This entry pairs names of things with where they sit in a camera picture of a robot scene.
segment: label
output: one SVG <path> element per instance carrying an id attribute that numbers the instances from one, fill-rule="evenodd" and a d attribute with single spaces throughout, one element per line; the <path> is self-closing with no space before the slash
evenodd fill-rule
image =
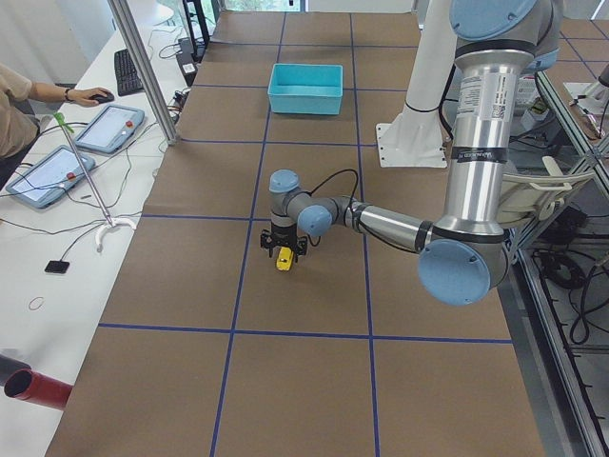
<path id="1" fill-rule="evenodd" d="M 457 117 L 476 116 L 482 121 L 512 119 L 518 76 L 490 73 L 462 81 Z"/>
<path id="2" fill-rule="evenodd" d="M 480 113 L 482 78 L 472 76 L 461 82 L 457 117 L 478 116 Z"/>
<path id="3" fill-rule="evenodd" d="M 507 148 L 464 148 L 454 147 L 451 159 L 458 163 L 466 162 L 496 162 L 504 164 L 507 162 Z"/>
<path id="4" fill-rule="evenodd" d="M 192 64 L 182 65 L 182 69 L 184 70 L 185 74 L 189 74 L 189 73 L 196 71 L 196 69 L 194 68 L 194 65 L 192 65 Z"/>

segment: silver cylinder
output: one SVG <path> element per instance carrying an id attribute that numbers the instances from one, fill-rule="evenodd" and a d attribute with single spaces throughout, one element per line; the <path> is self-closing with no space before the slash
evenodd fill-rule
<path id="1" fill-rule="evenodd" d="M 420 233 L 423 223 L 421 219 L 387 209 L 372 206 L 365 207 L 360 214 L 359 221 L 359 225 L 357 222 L 354 224 L 354 229 L 362 233 L 372 233 L 391 244 L 412 250 L 413 252 L 421 250 L 425 244 L 429 243 L 431 238 L 431 230 Z M 418 235 L 422 237 L 419 242 L 417 240 Z"/>
<path id="2" fill-rule="evenodd" d="M 435 226 L 499 236 L 496 222 L 519 75 L 533 56 L 481 50 L 456 59 L 462 70 L 444 216 Z"/>

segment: teal plastic bin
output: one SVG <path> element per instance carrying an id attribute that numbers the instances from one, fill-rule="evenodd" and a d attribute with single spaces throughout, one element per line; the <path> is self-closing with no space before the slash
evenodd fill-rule
<path id="1" fill-rule="evenodd" d="M 273 112 L 338 114 L 343 100 L 343 66 L 275 64 L 268 100 Z"/>

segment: white mount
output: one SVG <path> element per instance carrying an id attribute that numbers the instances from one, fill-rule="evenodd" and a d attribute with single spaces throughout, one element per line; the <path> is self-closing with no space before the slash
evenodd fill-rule
<path id="1" fill-rule="evenodd" d="M 377 125 L 381 167 L 446 167 L 437 108 L 457 46 L 449 7 L 430 1 L 403 111 L 393 123 Z"/>

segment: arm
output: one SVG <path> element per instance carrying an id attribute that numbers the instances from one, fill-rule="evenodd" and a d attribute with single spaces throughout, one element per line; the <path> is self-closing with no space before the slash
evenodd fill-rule
<path id="1" fill-rule="evenodd" d="M 54 86 L 53 84 L 47 83 L 31 83 L 31 90 L 29 91 L 28 98 L 31 100 L 38 100 L 39 102 L 74 102 L 81 107 L 95 107 L 99 105 L 95 100 L 89 100 L 89 98 L 95 94 L 106 95 L 109 92 L 108 89 L 94 88 L 94 89 L 68 89 Z"/>

